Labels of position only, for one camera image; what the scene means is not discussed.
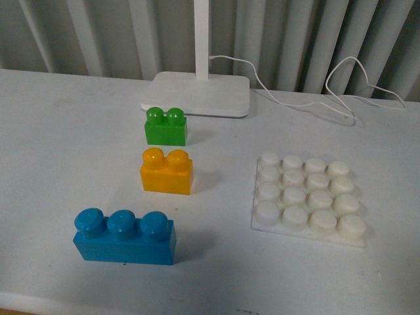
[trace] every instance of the lamp base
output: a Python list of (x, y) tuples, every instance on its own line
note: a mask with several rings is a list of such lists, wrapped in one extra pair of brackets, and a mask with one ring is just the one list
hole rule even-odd
[(197, 80), (195, 73), (160, 72), (140, 104), (143, 110), (157, 106), (167, 112), (178, 107), (192, 115), (243, 117), (249, 112), (249, 80), (216, 74)]

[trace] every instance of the orange building block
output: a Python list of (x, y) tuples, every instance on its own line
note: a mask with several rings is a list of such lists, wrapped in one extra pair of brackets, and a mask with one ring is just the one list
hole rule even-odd
[(165, 157), (159, 148), (147, 149), (143, 152), (140, 175), (145, 191), (191, 194), (192, 160), (183, 150), (174, 150)]

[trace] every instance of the white curtain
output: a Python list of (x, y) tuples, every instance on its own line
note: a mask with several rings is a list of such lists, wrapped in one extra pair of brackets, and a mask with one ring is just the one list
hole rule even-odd
[[(194, 72), (193, 0), (0, 0), (0, 68), (152, 80)], [(372, 84), (420, 101), (420, 0), (211, 0), (211, 54), (269, 89), (324, 93), (355, 56)], [(216, 59), (211, 73), (246, 75)], [(347, 62), (337, 94), (388, 97)]]

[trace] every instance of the white baseplate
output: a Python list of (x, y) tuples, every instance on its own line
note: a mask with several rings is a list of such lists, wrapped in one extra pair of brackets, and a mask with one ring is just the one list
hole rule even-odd
[(251, 228), (354, 247), (366, 247), (350, 169), (318, 158), (265, 152), (258, 161)]

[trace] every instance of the cable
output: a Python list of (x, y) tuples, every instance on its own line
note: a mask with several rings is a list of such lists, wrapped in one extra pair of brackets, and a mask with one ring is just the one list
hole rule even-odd
[(381, 108), (388, 108), (388, 109), (391, 109), (391, 110), (405, 110), (406, 109), (406, 104), (404, 103), (404, 101), (396, 94), (396, 93), (394, 93), (394, 92), (392, 92), (392, 91), (389, 91), (389, 90), (386, 90), (386, 89), (382, 89), (381, 87), (377, 87), (376, 85), (372, 85), (372, 84), (370, 84), (369, 83), (369, 80), (368, 80), (368, 75), (367, 75), (367, 73), (366, 73), (366, 71), (365, 71), (365, 69), (364, 69), (364, 67), (362, 66), (362, 64), (360, 63), (360, 61), (357, 59), (357, 58), (354, 58), (354, 57), (347, 57), (347, 58), (345, 58), (345, 59), (343, 59), (340, 63), (338, 63), (338, 65), (336, 65), (336, 67), (329, 73), (329, 75), (328, 75), (328, 77), (327, 77), (327, 80), (325, 81), (325, 88), (327, 89), (327, 91), (328, 92), (330, 92), (339, 102), (340, 102), (340, 104), (342, 104), (351, 114), (347, 114), (347, 113), (344, 113), (344, 112), (342, 112), (342, 111), (340, 111), (340, 110), (337, 110), (337, 109), (335, 109), (335, 108), (333, 108), (333, 107), (331, 107), (330, 105), (328, 105), (328, 104), (326, 104), (326, 103), (323, 103), (323, 102), (311, 102), (311, 103), (308, 103), (308, 104), (302, 104), (302, 105), (293, 105), (293, 104), (286, 104), (286, 103), (283, 103), (283, 102), (280, 102), (276, 97), (274, 97), (274, 95), (266, 88), (266, 86), (261, 82), (261, 80), (260, 80), (260, 78), (259, 78), (259, 76), (258, 76), (258, 74), (257, 74), (257, 69), (255, 69), (255, 66), (254, 66), (254, 64), (252, 63), (252, 62), (250, 62), (250, 61), (248, 61), (248, 60), (245, 60), (245, 59), (239, 59), (239, 58), (234, 58), (234, 57), (229, 57), (229, 56), (225, 56), (225, 55), (222, 55), (222, 54), (219, 54), (219, 55), (216, 55), (216, 56), (210, 56), (209, 57), (209, 59), (210, 60), (212, 60), (212, 59), (215, 59), (215, 58), (227, 58), (227, 59), (231, 59), (231, 60), (234, 60), (234, 61), (240, 61), (240, 62), (245, 62), (245, 63), (247, 63), (247, 64), (250, 64), (251, 65), (251, 67), (253, 68), (253, 70), (254, 70), (254, 74), (255, 74), (255, 77), (257, 78), (257, 81), (258, 81), (258, 83), (260, 83), (260, 85), (261, 85), (261, 87), (263, 87), (263, 89), (268, 93), (268, 95), (270, 95), (271, 96), (271, 98), (273, 99), (273, 101), (275, 102), (275, 103), (278, 103), (278, 104), (280, 104), (280, 105), (283, 105), (283, 106), (287, 106), (287, 107), (290, 107), (290, 108), (301, 108), (301, 107), (306, 107), (306, 106), (311, 106), (311, 105), (315, 105), (315, 104), (320, 104), (320, 105), (322, 105), (322, 106), (325, 106), (326, 108), (328, 108), (328, 109), (330, 109), (330, 110), (332, 110), (332, 111), (334, 111), (334, 112), (337, 112), (337, 113), (339, 113), (339, 114), (342, 114), (342, 115), (344, 115), (344, 116), (347, 116), (347, 117), (349, 117), (349, 118), (352, 118), (352, 119), (355, 119), (355, 120), (358, 120), (358, 118), (356, 117), (356, 115), (354, 114), (354, 112), (346, 105), (346, 103), (344, 103), (333, 91), (331, 91), (330, 89), (329, 89), (329, 87), (328, 87), (328, 83), (329, 83), (329, 79), (331, 78), (331, 76), (333, 75), (333, 73), (335, 72), (335, 70), (337, 70), (337, 68), (341, 65), (341, 64), (343, 64), (343, 62), (345, 62), (345, 61), (347, 61), (348, 59), (353, 59), (353, 60), (355, 60), (355, 61), (357, 61), (357, 63), (359, 64), (359, 66), (362, 68), (362, 70), (363, 70), (363, 73), (364, 73), (364, 75), (365, 75), (365, 78), (366, 78), (366, 83), (370, 86), (370, 87), (373, 87), (373, 88), (375, 88), (375, 89), (379, 89), (379, 90), (381, 90), (381, 91), (384, 91), (384, 92), (388, 92), (388, 93), (390, 93), (390, 94), (392, 94), (392, 95), (394, 95), (394, 96), (396, 96), (397, 98), (398, 98), (398, 100), (400, 101), (400, 103), (403, 105), (403, 107), (402, 108), (391, 108), (391, 107), (388, 107), (388, 106), (382, 106), (382, 105), (379, 105), (379, 104), (376, 104), (376, 103), (374, 103), (374, 102), (372, 102), (372, 101), (370, 101), (370, 100), (368, 100), (368, 99), (366, 99), (366, 98), (364, 98), (364, 97), (361, 97), (361, 96), (354, 96), (354, 95), (343, 95), (343, 96), (352, 96), (352, 97), (354, 97), (354, 98), (361, 98), (361, 99), (364, 99), (366, 102), (368, 102), (368, 103), (370, 103), (370, 104), (372, 104), (372, 105), (375, 105), (375, 106), (378, 106), (378, 107), (381, 107)]
[(337, 70), (344, 62), (346, 62), (349, 59), (352, 59), (352, 60), (356, 61), (358, 63), (358, 65), (361, 67), (361, 69), (362, 69), (362, 71), (363, 71), (363, 73), (365, 75), (365, 79), (366, 79), (366, 84), (367, 85), (369, 85), (370, 87), (373, 87), (374, 89), (378, 89), (380, 91), (383, 91), (383, 92), (390, 93), (390, 94), (394, 95), (398, 99), (398, 101), (401, 103), (402, 107), (389, 107), (389, 106), (379, 105), (379, 104), (377, 104), (375, 102), (372, 102), (371, 100), (368, 100), (366, 97), (357, 96), (357, 95), (347, 95), (347, 94), (345, 94), (345, 95), (341, 95), (341, 96), (348, 96), (348, 97), (359, 98), (359, 99), (365, 100), (366, 102), (368, 102), (371, 105), (374, 105), (374, 106), (377, 106), (377, 107), (380, 107), (380, 108), (387, 108), (389, 110), (405, 110), (407, 108), (406, 103), (395, 92), (392, 92), (390, 90), (383, 89), (382, 87), (378, 87), (376, 85), (370, 84), (369, 83), (369, 79), (368, 79), (368, 74), (366, 73), (365, 68), (362, 66), (362, 63), (356, 57), (353, 57), (353, 56), (346, 57), (342, 61), (340, 61), (338, 63), (338, 65), (336, 65), (334, 67), (334, 69), (332, 69), (332, 71), (329, 73), (329, 75), (328, 75), (328, 77), (327, 77), (327, 79), (325, 81), (325, 88), (327, 89), (327, 91), (330, 92), (337, 100), (339, 100), (339, 102), (342, 105), (344, 105), (347, 108), (347, 106), (345, 105), (345, 103), (333, 91), (331, 91), (329, 89), (328, 83), (329, 83), (329, 79), (334, 74), (335, 70)]

